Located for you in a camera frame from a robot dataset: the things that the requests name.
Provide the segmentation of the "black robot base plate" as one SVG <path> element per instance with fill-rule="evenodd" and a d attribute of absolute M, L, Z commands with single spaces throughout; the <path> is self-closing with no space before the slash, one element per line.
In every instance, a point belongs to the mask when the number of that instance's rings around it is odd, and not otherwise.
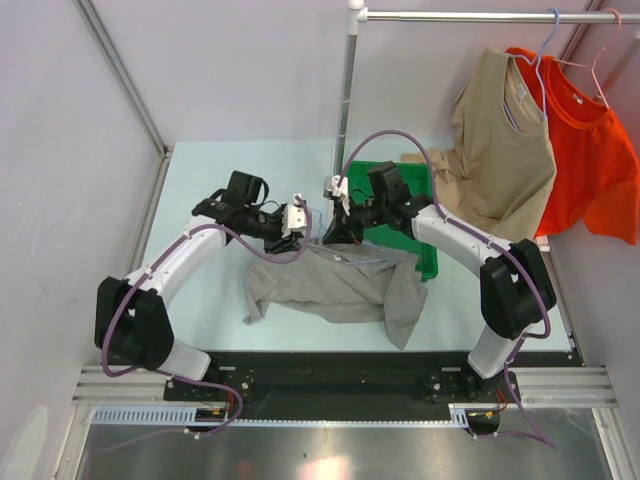
<path fill-rule="evenodd" d="M 245 421 L 425 422 L 445 420 L 453 404 L 513 405 L 513 372 L 469 384 L 463 352 L 214 352 L 207 386 L 165 380 L 164 405 L 218 408 L 236 390 Z"/>

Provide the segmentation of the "grey t shirt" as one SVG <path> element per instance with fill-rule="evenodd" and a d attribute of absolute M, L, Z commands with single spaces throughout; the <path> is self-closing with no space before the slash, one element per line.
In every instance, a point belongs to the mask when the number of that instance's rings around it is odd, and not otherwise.
<path fill-rule="evenodd" d="M 370 243 L 356 246 L 379 247 Z M 295 261 L 253 262 L 245 277 L 246 324 L 262 320 L 273 305 L 314 314 L 333 324 L 380 323 L 403 350 L 418 323 L 428 289 L 416 270 L 418 257 L 379 247 L 391 258 L 380 265 L 336 262 L 311 243 Z"/>

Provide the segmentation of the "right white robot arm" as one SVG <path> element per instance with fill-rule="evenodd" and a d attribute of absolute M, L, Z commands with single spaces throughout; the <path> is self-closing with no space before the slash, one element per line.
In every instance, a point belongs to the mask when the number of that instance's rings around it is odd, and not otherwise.
<path fill-rule="evenodd" d="M 497 378 L 517 355 L 532 327 L 551 331 L 549 312 L 557 303 L 537 244 L 513 243 L 476 229 L 449 213 L 425 194 L 412 194 L 398 166 L 372 167 L 367 177 L 371 196 L 358 203 L 340 175 L 325 180 L 324 196 L 333 204 L 333 219 L 325 244 L 359 244 L 367 229 L 387 226 L 407 238 L 428 244 L 468 269 L 479 281 L 480 309 L 485 326 L 466 360 L 463 393 L 484 401 L 497 389 Z"/>

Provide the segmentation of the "light blue hanger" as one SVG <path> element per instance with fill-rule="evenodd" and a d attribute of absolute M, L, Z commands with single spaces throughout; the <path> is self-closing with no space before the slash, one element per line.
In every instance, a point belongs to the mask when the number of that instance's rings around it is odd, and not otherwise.
<path fill-rule="evenodd" d="M 379 247 L 356 246 L 350 244 L 325 244 L 322 235 L 327 232 L 324 225 L 323 213 L 318 209 L 312 209 L 312 239 L 311 244 L 330 253 L 336 262 L 348 263 L 352 266 L 380 265 L 389 263 L 391 258 L 383 254 Z"/>

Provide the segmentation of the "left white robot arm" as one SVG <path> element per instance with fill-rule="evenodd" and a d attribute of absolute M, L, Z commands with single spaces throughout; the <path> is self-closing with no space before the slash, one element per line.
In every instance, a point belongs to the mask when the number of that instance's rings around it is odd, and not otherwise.
<path fill-rule="evenodd" d="M 109 362 L 127 369 L 177 376 L 197 398 L 214 397 L 221 376 L 210 356 L 173 332 L 168 308 L 179 290 L 214 254 L 236 241 L 275 264 L 297 260 L 306 250 L 312 214 L 301 194 L 266 212 L 269 187 L 260 177 L 232 173 L 228 185 L 201 200 L 183 230 L 151 262 L 123 279 L 108 277 L 97 290 L 94 343 L 104 373 L 119 377 Z"/>

